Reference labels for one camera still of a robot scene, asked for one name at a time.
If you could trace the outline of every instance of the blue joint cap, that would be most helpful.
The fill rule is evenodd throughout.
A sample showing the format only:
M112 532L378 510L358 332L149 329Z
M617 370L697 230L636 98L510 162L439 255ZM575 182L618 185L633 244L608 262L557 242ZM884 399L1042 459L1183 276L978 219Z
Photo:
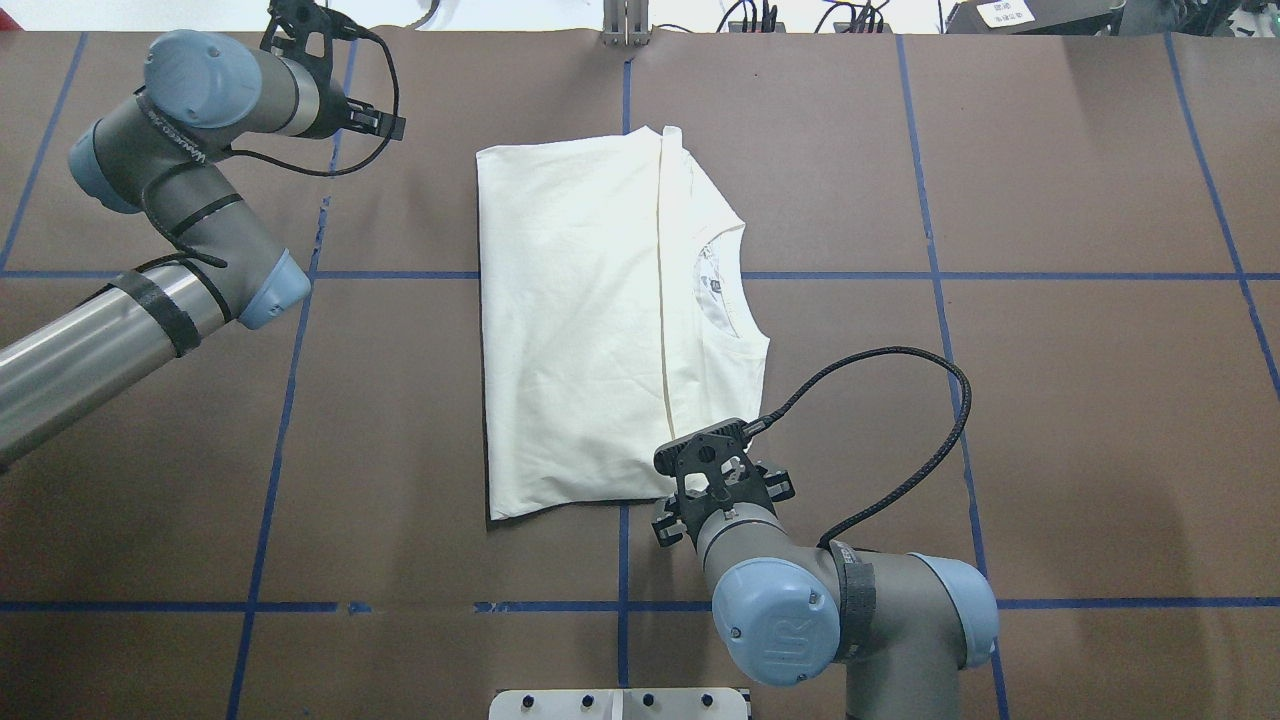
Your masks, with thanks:
M942 582L942 587L947 588L956 615L960 616L960 626L964 628L964 666L978 667L991 660L991 653L996 652L996 638L1000 637L1000 610L987 578L968 562L919 552L908 555L923 560Z
M157 108L196 128L234 124L262 95L262 70L253 53L216 32L161 35L147 51L142 76Z
M76 145L72 145L72 151L67 155L67 165L70 167L76 184L81 186L86 195L101 202L108 210L125 215L141 213L141 208L131 205L129 201L120 197L119 192L115 192L111 182L102 173L102 165L97 163L97 152L93 149L93 131L96 129L97 123L93 123L76 141Z
M241 313L239 322L246 328L256 331L274 320L280 313L292 307L310 292L311 281L307 279L307 274L302 272L302 268L298 268L298 264L289 256L289 251L285 250L284 255L280 255L280 260L275 264L275 268L271 269L271 274L266 275L266 282L262 283L262 287L257 288L253 300L250 300L248 306Z
M712 593L712 618L739 669L767 685L815 678L840 644L840 607L831 591L778 557L730 568Z

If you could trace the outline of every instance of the ur logo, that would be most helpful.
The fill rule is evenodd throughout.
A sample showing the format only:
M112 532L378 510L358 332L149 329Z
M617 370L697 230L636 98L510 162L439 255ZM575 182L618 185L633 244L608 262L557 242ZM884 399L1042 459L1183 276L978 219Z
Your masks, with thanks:
M776 665L808 665L812 618L774 615L769 621L769 643L764 657Z

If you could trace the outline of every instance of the ur robot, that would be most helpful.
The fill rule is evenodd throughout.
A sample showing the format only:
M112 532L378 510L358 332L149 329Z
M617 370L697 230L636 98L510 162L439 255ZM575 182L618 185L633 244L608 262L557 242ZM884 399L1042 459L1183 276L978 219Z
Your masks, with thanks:
M221 325L257 329L311 291L306 273L215 163L253 155L332 177L366 165L403 136L390 51L371 31L311 0L271 0L259 49L209 32L160 36L146 85L99 119L70 151L70 172L116 213L145 211L175 255L116 277L99 295L0 351L0 470ZM334 40L378 42L396 88L383 113L333 78ZM308 53L323 49L320 54ZM232 150L246 132L381 137L343 170L294 168Z
M918 355L955 368L916 348L863 355L876 354ZM968 382L955 372L968 398ZM851 720L957 719L957 671L987 662L995 651L991 585L959 560L855 550L833 539L851 521L818 547L792 543L774 511L774 503L795 496L788 473L746 455L751 437L783 411L754 423L727 420L655 451L654 468L676 479L676 493L655 506L658 543L668 547L686 534L694 542L716 630L753 680L795 685L838 662L846 669ZM966 414L968 405L920 473L860 515L883 509L941 462ZM691 489L690 478L705 479L707 489Z

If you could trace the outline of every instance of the white t-shirt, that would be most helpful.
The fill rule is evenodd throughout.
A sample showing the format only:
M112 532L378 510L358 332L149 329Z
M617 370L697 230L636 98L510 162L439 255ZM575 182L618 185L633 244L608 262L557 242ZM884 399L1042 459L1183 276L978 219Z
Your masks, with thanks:
M490 516L675 492L658 446L759 414L742 220L680 128L476 165Z

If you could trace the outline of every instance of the metal bracket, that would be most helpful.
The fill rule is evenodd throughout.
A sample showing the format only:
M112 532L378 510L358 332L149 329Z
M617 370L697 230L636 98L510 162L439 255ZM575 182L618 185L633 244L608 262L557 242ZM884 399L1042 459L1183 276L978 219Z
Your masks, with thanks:
M648 45L649 0L604 0L605 45Z
M676 479L676 495L654 503L653 532L671 547L686 534L695 543L703 524L717 510L731 512L737 502L769 512L774 502L795 497L791 475L746 456L746 423L735 418L663 445L653 454L655 470ZM701 475L707 491L687 489L685 478Z
M503 691L489 720L750 720L751 694L731 688Z

